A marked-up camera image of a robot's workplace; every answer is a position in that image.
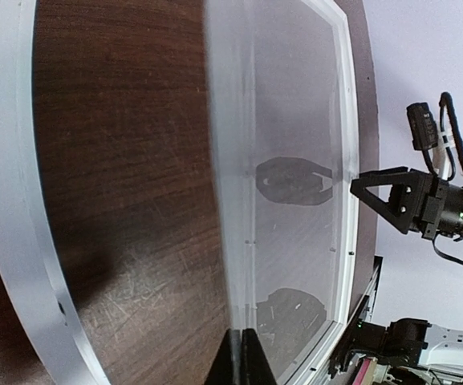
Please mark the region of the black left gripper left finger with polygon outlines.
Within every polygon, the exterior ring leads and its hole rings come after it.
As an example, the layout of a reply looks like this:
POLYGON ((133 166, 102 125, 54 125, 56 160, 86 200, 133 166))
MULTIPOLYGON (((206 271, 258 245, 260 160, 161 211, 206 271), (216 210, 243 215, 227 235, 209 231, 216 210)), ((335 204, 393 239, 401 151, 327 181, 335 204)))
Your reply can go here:
POLYGON ((205 379, 205 385, 236 385, 240 383, 242 333, 228 329, 205 379))

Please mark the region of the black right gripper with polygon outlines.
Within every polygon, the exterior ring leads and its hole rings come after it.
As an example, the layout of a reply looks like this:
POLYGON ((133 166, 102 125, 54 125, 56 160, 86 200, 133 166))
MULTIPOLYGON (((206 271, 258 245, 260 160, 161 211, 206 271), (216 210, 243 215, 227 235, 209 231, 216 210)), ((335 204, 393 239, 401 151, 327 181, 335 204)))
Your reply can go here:
POLYGON ((402 234, 421 231, 430 241, 438 235, 463 239, 463 187, 397 167, 360 173, 350 191, 402 234))

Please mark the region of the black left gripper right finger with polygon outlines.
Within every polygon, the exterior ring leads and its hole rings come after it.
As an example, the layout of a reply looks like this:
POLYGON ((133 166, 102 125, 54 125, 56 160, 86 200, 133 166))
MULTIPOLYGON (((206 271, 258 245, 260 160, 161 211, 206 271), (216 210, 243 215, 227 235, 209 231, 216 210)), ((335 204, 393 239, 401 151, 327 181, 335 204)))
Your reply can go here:
POLYGON ((255 329, 242 331, 240 384, 276 385, 276 379, 255 329))

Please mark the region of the clear acrylic sheet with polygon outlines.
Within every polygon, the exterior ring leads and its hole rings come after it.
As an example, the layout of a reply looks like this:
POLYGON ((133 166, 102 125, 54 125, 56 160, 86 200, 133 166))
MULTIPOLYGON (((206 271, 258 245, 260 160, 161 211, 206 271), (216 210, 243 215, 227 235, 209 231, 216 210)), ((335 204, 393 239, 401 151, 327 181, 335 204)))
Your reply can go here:
POLYGON ((232 325, 285 383, 333 317, 339 251, 333 25, 302 1, 209 1, 212 157, 232 325))

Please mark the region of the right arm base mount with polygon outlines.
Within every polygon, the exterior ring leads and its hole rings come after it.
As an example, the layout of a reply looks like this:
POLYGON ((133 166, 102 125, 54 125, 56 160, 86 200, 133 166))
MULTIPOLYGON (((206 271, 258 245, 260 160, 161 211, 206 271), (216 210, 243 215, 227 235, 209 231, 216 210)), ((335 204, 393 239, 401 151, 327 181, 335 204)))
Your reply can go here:
POLYGON ((357 320, 347 327, 331 354, 328 374, 345 372, 355 355, 375 358, 391 367, 417 367, 428 343, 425 337, 431 324, 425 320, 402 318, 390 326, 357 320))

